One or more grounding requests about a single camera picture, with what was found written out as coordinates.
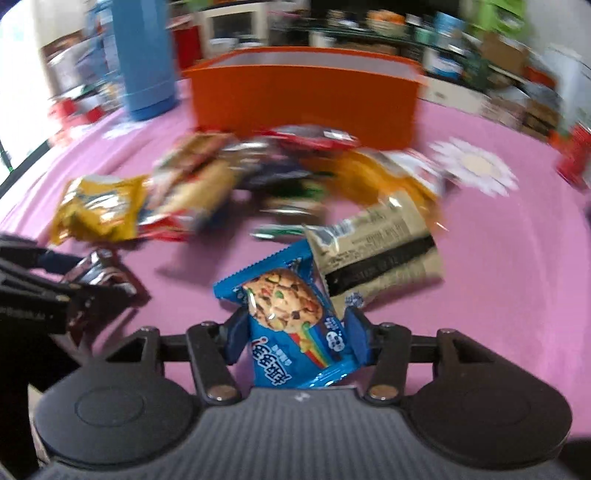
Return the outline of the pink floral tablecloth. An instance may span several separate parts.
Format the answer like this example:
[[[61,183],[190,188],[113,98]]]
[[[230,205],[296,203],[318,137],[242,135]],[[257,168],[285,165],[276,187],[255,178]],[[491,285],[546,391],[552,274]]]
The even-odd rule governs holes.
[[[193,126],[185,83],[180,105],[151,121],[128,125],[116,112],[68,147],[44,155],[2,197],[1,227],[45,241],[71,178],[133,177]],[[420,335],[453,328],[557,388],[573,412],[571,432],[590,433],[590,229],[587,199],[555,172],[557,152],[500,125],[429,102],[419,106],[419,150],[457,138],[498,155],[518,187],[505,196],[461,188],[441,206],[434,232],[444,263],[439,285],[367,309],[375,323],[394,322]],[[143,326],[177,334],[201,321],[221,322],[233,306],[213,284],[276,251],[250,236],[256,217],[243,195],[211,232],[189,243],[150,242],[125,254],[151,294],[135,315],[107,327],[96,349]]]

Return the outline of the red top snack packet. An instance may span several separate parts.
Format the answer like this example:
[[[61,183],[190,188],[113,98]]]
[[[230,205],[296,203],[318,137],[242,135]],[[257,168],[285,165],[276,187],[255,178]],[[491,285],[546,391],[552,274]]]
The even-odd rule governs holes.
[[[283,125],[260,130],[263,136],[272,138],[290,148],[311,151],[342,151],[358,148],[358,138],[346,131],[312,124]]]

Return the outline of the green white biscuit packet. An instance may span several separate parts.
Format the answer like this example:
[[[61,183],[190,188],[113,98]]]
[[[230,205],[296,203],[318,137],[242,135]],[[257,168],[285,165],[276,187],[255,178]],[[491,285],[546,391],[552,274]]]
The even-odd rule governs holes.
[[[310,179],[287,180],[253,192],[267,222],[252,228],[256,240],[291,242],[304,236],[304,226],[322,226],[327,214],[327,188]]]

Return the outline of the brown orange snack packet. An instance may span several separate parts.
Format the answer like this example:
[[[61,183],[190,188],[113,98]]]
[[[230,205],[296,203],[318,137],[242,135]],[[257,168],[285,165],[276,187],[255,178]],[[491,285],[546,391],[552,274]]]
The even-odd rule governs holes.
[[[238,183],[222,154],[233,140],[229,133],[192,133],[158,160],[138,215],[140,238],[185,241],[211,219]]]

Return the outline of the orange yellow snack packet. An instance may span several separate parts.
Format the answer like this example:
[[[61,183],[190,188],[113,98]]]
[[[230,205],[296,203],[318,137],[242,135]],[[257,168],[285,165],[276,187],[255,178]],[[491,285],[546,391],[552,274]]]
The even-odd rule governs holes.
[[[360,206],[370,206],[394,192],[406,191],[420,209],[438,202],[432,192],[402,167],[384,165],[359,150],[312,153],[301,160],[304,167],[325,177],[332,195]]]

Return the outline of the orange storage box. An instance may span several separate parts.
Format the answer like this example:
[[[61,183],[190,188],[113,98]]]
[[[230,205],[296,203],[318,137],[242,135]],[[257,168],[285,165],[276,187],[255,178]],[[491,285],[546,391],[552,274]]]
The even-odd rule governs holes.
[[[345,131],[363,146],[400,150],[414,140],[419,63],[339,48],[235,50],[183,71],[197,128],[238,137],[283,125]]]

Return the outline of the dark navy snack packet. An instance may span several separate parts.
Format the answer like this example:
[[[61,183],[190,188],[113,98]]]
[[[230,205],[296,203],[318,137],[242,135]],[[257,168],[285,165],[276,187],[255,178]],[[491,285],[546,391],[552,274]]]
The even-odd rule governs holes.
[[[232,170],[238,174],[238,190],[259,190],[312,176],[301,161],[301,151],[273,139],[257,137],[232,145],[224,152],[229,156]]]

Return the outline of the red soda can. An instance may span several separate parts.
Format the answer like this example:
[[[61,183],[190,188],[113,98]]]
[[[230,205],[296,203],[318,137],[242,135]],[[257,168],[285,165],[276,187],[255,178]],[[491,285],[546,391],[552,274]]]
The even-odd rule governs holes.
[[[585,123],[573,127],[556,171],[571,186],[590,188],[590,128]]]

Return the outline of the dark shiny snack packet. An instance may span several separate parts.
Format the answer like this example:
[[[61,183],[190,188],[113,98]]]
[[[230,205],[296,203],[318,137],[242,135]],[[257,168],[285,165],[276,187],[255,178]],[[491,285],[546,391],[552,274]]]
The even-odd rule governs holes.
[[[68,335],[78,347],[128,309],[147,304],[151,295],[112,249],[101,248],[82,258],[61,283],[77,292],[78,310],[68,320]]]

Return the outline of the blue thermos jug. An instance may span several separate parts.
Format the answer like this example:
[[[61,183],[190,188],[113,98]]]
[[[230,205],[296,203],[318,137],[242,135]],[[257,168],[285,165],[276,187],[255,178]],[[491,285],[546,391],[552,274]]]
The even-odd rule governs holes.
[[[168,6],[158,0],[114,0],[113,33],[130,117],[145,121],[177,105],[177,71]]]

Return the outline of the blue chocolate chip cookie packet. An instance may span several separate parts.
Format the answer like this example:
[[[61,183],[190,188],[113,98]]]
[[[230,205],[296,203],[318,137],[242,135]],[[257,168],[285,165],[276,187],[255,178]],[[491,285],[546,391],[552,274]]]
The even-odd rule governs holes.
[[[256,387],[329,387],[358,368],[344,324],[315,285],[307,241],[218,281],[213,293],[249,311]]]

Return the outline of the beige black snack packet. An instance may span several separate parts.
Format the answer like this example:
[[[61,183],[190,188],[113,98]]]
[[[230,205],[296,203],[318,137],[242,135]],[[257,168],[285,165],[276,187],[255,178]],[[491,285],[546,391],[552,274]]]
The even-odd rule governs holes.
[[[339,318],[390,292],[443,279],[435,239],[410,195],[400,190],[339,223],[307,226],[325,293]]]

